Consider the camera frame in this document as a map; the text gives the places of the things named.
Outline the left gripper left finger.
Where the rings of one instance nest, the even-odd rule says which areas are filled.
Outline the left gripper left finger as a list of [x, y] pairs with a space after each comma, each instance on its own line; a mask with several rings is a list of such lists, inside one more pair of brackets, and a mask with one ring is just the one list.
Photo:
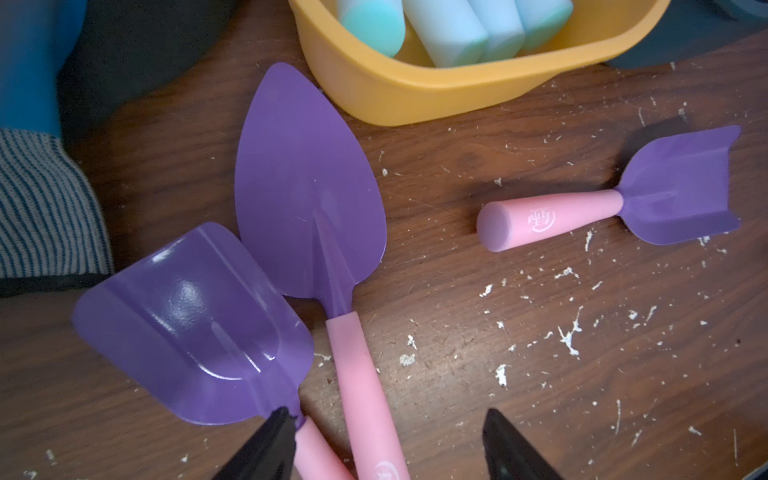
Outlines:
[[278, 408], [218, 471], [214, 479], [289, 479], [297, 449], [295, 436], [295, 419], [286, 407]]

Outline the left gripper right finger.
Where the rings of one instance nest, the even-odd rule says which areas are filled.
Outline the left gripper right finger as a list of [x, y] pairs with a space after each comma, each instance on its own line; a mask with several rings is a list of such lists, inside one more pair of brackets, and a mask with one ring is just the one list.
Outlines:
[[491, 480], [562, 480], [562, 476], [495, 408], [487, 411], [482, 441]]

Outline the yellow plastic storage box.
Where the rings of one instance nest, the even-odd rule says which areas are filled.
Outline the yellow plastic storage box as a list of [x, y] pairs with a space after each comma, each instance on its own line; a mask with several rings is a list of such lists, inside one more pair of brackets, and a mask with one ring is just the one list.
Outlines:
[[611, 60], [659, 22], [666, 1], [577, 1], [547, 44], [512, 59], [436, 68], [413, 28], [394, 58], [366, 46], [335, 17], [332, 1], [293, 1], [302, 52], [324, 93], [372, 125], [402, 126], [518, 98], [556, 75]]

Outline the teal shovel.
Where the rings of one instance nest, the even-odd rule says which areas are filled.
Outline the teal shovel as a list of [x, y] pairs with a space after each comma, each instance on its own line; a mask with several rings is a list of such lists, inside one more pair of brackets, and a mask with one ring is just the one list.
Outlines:
[[405, 41], [406, 22], [401, 0], [337, 0], [342, 26], [373, 50], [398, 54]]
[[469, 0], [488, 34], [481, 62], [513, 58], [522, 48], [526, 34], [514, 0]]
[[405, 16], [437, 68], [477, 63], [488, 33], [468, 1], [405, 0]]

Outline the teal shovel sideways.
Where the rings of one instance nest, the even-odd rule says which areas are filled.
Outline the teal shovel sideways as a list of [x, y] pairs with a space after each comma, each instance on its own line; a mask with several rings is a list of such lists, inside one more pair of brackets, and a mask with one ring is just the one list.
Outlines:
[[550, 41], [573, 13], [571, 0], [517, 0], [516, 7], [525, 32], [524, 52]]

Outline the teal plastic storage box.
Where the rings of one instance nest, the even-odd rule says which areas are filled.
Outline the teal plastic storage box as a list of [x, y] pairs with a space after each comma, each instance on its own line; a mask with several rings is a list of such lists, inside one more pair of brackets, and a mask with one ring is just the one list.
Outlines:
[[765, 1], [672, 1], [656, 26], [638, 44], [606, 64], [635, 69], [678, 62], [766, 28]]

